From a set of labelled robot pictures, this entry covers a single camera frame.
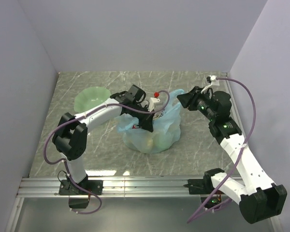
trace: translucent green bowl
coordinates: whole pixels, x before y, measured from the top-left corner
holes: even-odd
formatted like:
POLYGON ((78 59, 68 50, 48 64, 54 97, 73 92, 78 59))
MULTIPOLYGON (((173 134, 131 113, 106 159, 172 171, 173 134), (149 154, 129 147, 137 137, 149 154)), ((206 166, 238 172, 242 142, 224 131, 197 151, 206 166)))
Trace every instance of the translucent green bowl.
POLYGON ((105 102, 111 92, 103 87, 90 87, 80 92, 74 100, 74 111, 82 113, 105 102))

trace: gray marble surface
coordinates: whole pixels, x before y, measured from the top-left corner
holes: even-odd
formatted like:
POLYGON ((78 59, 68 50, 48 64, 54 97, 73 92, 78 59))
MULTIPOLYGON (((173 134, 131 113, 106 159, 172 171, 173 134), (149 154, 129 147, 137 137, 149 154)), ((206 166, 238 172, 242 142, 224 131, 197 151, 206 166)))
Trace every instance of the gray marble surface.
MULTIPOLYGON (((111 93, 128 90, 136 84, 146 91, 147 97, 157 90, 186 91, 194 86, 206 85, 209 74, 218 72, 62 72, 46 117, 41 140, 30 172, 31 177, 56 176, 64 170, 62 163, 48 165, 42 149, 48 133, 56 128, 61 116, 73 110, 74 98, 83 89, 92 86, 106 87, 111 93)), ((223 83, 215 90, 227 91, 223 83)), ((127 148, 116 131, 116 120, 97 127, 87 138, 84 153, 85 169, 89 175, 202 175, 204 171, 220 167, 229 170, 231 159, 216 143, 208 129, 208 121, 200 112, 181 110, 181 138, 170 149, 157 154, 143 154, 127 148)), ((50 160, 60 154, 50 143, 47 149, 50 160)))

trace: purple wire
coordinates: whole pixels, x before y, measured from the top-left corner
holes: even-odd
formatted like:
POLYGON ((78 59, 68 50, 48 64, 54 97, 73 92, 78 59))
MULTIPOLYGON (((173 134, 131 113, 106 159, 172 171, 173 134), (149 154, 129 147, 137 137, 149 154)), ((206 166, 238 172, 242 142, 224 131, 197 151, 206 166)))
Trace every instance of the purple wire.
MULTIPOLYGON (((256 105, 255 105, 255 101, 252 97, 252 94, 250 93, 249 89, 241 82, 237 81, 237 80, 234 80, 234 79, 230 79, 230 78, 223 78, 223 77, 219 77, 217 78, 217 80, 225 80, 225 81, 232 81, 232 82, 235 82, 235 83, 238 83, 240 84, 248 93, 248 95, 250 96, 250 99, 251 99, 251 103, 252 103, 252 108, 253 108, 253 119, 252 119, 252 125, 251 125, 251 128, 250 128, 250 131, 246 137, 246 139, 244 140, 244 143, 243 144, 246 144, 247 141, 249 140, 249 138, 251 137, 251 134, 253 132, 253 129, 255 128, 255 124, 256 124, 256 105)), ((207 212, 210 212, 210 210, 212 209, 215 209, 217 207, 219 207, 219 205, 222 205, 225 201, 223 201, 222 203, 210 208, 209 210, 201 213, 198 215, 198 213, 203 209, 203 207, 207 204, 207 202, 212 198, 212 196, 219 190, 219 188, 227 181, 227 179, 234 173, 238 163, 240 162, 241 160, 241 157, 242 157, 242 154, 243 154, 243 151, 244 151, 244 147, 241 148, 240 150, 240 153, 238 154, 238 157, 237 157, 237 160, 236 162, 234 163, 234 166, 233 168, 231 169, 231 171, 229 172, 229 174, 226 175, 226 177, 217 185, 217 187, 211 192, 211 194, 205 199, 205 201, 200 205, 200 207, 190 216, 190 218, 188 219, 187 223, 190 223, 192 221, 194 221, 195 219, 201 217, 202 215, 204 215, 205 213, 207 212)))
MULTIPOLYGON (((170 94, 169 94, 169 92, 166 91, 166 90, 160 90, 158 93, 162 93, 162 92, 167 94, 167 101, 166 101, 166 103, 162 106, 161 109, 156 110, 156 111, 151 111, 151 112, 141 111, 141 110, 136 110, 136 109, 133 109, 133 108, 131 108, 131 107, 128 107, 128 106, 126 106, 126 105, 122 105, 122 104, 119 104, 119 103, 110 103, 110 104, 107 104, 107 105, 101 105, 100 107, 98 107, 98 108, 96 108, 96 109, 90 111, 90 112, 87 114, 87 116, 90 116, 90 115, 94 114, 95 112, 97 112, 97 111, 99 111, 99 110, 101 110, 101 109, 103 109, 103 108, 105 108, 105 107, 108 107, 108 106, 121 106, 121 107, 126 108, 126 109, 128 109, 128 110, 132 110, 132 111, 135 111, 135 112, 137 112, 137 113, 141 113, 141 114, 155 114, 155 113, 158 113, 158 112, 164 110, 165 107, 168 105, 168 103, 169 103, 169 101, 170 101, 170 94)), ((86 193, 88 193, 88 194, 90 194, 90 195, 96 197, 96 198, 99 200, 99 202, 100 202, 99 207, 98 207, 97 209, 93 210, 93 211, 90 211, 90 212, 78 212, 78 211, 76 211, 76 210, 74 210, 74 209, 72 210, 72 211, 74 211, 74 212, 77 212, 78 214, 92 214, 92 213, 97 212, 97 211, 101 208, 101 206, 102 206, 102 200, 101 200, 101 198, 100 198, 99 196, 97 196, 96 194, 94 194, 93 192, 90 192, 90 191, 88 191, 88 190, 86 190, 86 189, 80 187, 78 184, 75 183, 75 181, 73 180, 73 178, 72 178, 72 176, 71 176, 71 174, 70 174, 70 170, 69 170, 69 167, 68 167, 68 164, 67 164, 67 160, 66 160, 65 158, 60 158, 60 159, 58 159, 58 160, 56 160, 56 161, 50 161, 50 160, 47 158, 47 154, 46 154, 47 145, 48 145, 50 139, 52 138, 52 136, 53 136, 53 135, 54 135, 54 134, 55 134, 59 129, 61 129, 61 128, 65 127, 65 126, 67 126, 67 125, 69 125, 69 124, 71 124, 71 123, 74 123, 74 122, 76 122, 76 121, 82 120, 82 119, 84 119, 84 118, 85 118, 85 116, 81 116, 81 117, 75 118, 75 119, 73 119, 73 120, 71 120, 71 121, 68 121, 68 122, 62 123, 62 124, 59 125, 56 129, 52 130, 52 131, 49 133, 47 139, 45 140, 44 147, 43 147, 43 157, 44 157, 45 162, 48 163, 48 164, 50 164, 50 165, 54 165, 54 164, 57 164, 57 163, 63 161, 63 162, 64 162, 64 166, 65 166, 65 168, 66 168, 66 170, 67 170, 67 174, 69 174, 69 179, 71 180, 71 182, 72 182, 72 183, 73 183, 73 184, 74 184, 78 189, 80 189, 80 190, 82 190, 82 191, 84 191, 84 192, 86 192, 86 193)))
POLYGON ((219 203, 218 205, 215 205, 212 208, 209 208, 209 210, 214 210, 215 212, 219 211, 219 210, 222 210, 222 209, 226 208, 231 202, 232 202, 232 199, 228 198, 225 201, 219 203))

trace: purple cable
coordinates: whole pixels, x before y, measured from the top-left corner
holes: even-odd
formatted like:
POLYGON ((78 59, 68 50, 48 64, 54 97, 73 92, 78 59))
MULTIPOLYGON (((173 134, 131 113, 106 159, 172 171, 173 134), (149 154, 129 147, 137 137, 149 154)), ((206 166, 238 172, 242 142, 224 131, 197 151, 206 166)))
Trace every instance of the purple cable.
MULTIPOLYGON (((94 114, 95 112, 97 112, 97 111, 99 111, 99 110, 101 110, 101 109, 103 109, 103 108, 105 108, 105 107, 108 107, 108 106, 121 106, 121 107, 123 107, 123 108, 129 109, 129 110, 132 110, 132 111, 135 111, 135 112, 141 113, 141 114, 155 114, 155 113, 158 113, 158 112, 164 110, 165 107, 168 105, 168 103, 169 103, 169 101, 170 101, 170 94, 169 94, 169 92, 166 91, 166 90, 160 90, 158 93, 162 93, 162 92, 167 94, 167 96, 168 96, 168 97, 167 97, 167 101, 166 101, 166 103, 161 107, 161 109, 156 110, 156 111, 151 111, 151 112, 141 111, 141 110, 136 110, 136 109, 133 109, 133 108, 131 108, 131 107, 128 107, 128 106, 126 106, 126 105, 122 105, 122 104, 119 104, 119 103, 111 103, 111 104, 107 104, 107 105, 101 105, 100 107, 98 107, 98 108, 96 108, 96 109, 90 111, 90 112, 87 114, 87 116, 90 116, 90 115, 94 114)), ((71 176, 71 174, 70 174, 70 170, 69 170, 69 167, 68 167, 68 164, 67 164, 67 160, 66 160, 65 158, 60 158, 60 159, 58 159, 58 160, 56 160, 56 161, 50 161, 50 160, 47 158, 47 155, 46 155, 47 145, 48 145, 50 139, 52 138, 52 136, 53 136, 53 135, 54 135, 54 134, 55 134, 59 129, 61 129, 61 128, 65 127, 65 126, 67 126, 67 125, 69 125, 69 124, 71 124, 71 123, 74 123, 74 122, 76 122, 76 121, 82 120, 82 119, 84 119, 84 118, 85 118, 85 116, 81 116, 81 117, 75 118, 75 119, 73 119, 73 120, 71 120, 71 121, 68 121, 68 122, 65 122, 65 123, 59 125, 56 129, 54 129, 53 131, 51 131, 51 132, 49 133, 47 139, 45 140, 45 143, 44 143, 44 147, 43 147, 43 157, 44 157, 45 162, 48 163, 48 164, 50 164, 50 165, 54 165, 54 164, 57 164, 57 163, 63 161, 63 162, 64 162, 64 166, 65 166, 65 168, 66 168, 66 170, 67 170, 67 174, 70 175, 70 176, 69 176, 69 179, 71 180, 71 182, 72 182, 72 183, 73 183, 73 184, 74 184, 78 189, 80 189, 80 190, 82 190, 82 191, 84 191, 84 192, 86 192, 86 193, 88 193, 88 194, 90 194, 90 195, 96 197, 96 198, 99 200, 99 202, 100 202, 99 207, 98 207, 97 209, 93 210, 93 211, 90 211, 90 212, 78 212, 78 211, 76 211, 76 210, 74 210, 74 209, 72 210, 72 211, 74 211, 74 212, 77 212, 78 214, 92 214, 92 213, 97 212, 97 211, 101 208, 101 206, 102 206, 102 200, 101 200, 101 198, 100 198, 99 196, 97 196, 96 194, 94 194, 93 192, 90 192, 90 191, 88 191, 88 190, 86 190, 86 189, 80 187, 78 184, 75 183, 75 181, 73 180, 73 178, 72 178, 72 176, 71 176)))
POLYGON ((231 203, 231 202, 232 202, 232 199, 231 199, 231 198, 228 198, 228 199, 226 199, 225 201, 219 203, 218 205, 215 205, 214 207, 209 208, 209 210, 214 210, 215 212, 216 212, 216 211, 219 211, 219 210, 222 210, 222 209, 224 209, 225 207, 227 207, 227 206, 229 205, 229 203, 231 203))
MULTIPOLYGON (((241 82, 237 81, 237 80, 234 80, 234 79, 230 79, 230 78, 223 78, 223 77, 219 77, 217 78, 217 80, 225 80, 225 81, 232 81, 232 82, 235 82, 235 83, 238 83, 240 84, 248 93, 248 95, 250 96, 250 99, 251 99, 251 103, 252 103, 252 108, 253 108, 253 119, 252 119, 252 125, 251 125, 251 128, 250 128, 250 131, 246 137, 246 139, 244 140, 244 143, 243 144, 246 144, 247 141, 249 140, 249 138, 251 137, 251 134, 253 132, 253 129, 255 127, 255 124, 256 124, 256 105, 255 105, 255 101, 253 100, 253 97, 249 91, 249 89, 241 82)), ((187 223, 190 223, 192 221, 194 221, 195 219, 201 217, 202 215, 204 215, 205 213, 207 212, 210 212, 210 210, 212 209, 215 209, 217 207, 219 207, 219 205, 222 205, 223 203, 225 203, 227 200, 225 200, 224 202, 210 208, 209 210, 201 213, 198 215, 198 213, 203 209, 203 207, 206 205, 206 203, 212 198, 212 196, 219 190, 219 188, 227 181, 227 179, 234 173, 238 163, 240 162, 241 160, 241 157, 242 157, 242 154, 243 154, 243 151, 244 151, 244 147, 241 148, 240 150, 240 153, 238 154, 238 157, 237 157, 237 160, 236 162, 234 163, 234 166, 233 168, 231 169, 231 171, 229 172, 229 174, 226 175, 226 177, 217 185, 217 187, 212 191, 212 193, 205 199, 205 201, 200 205, 200 207, 190 216, 190 218, 188 219, 187 223)))

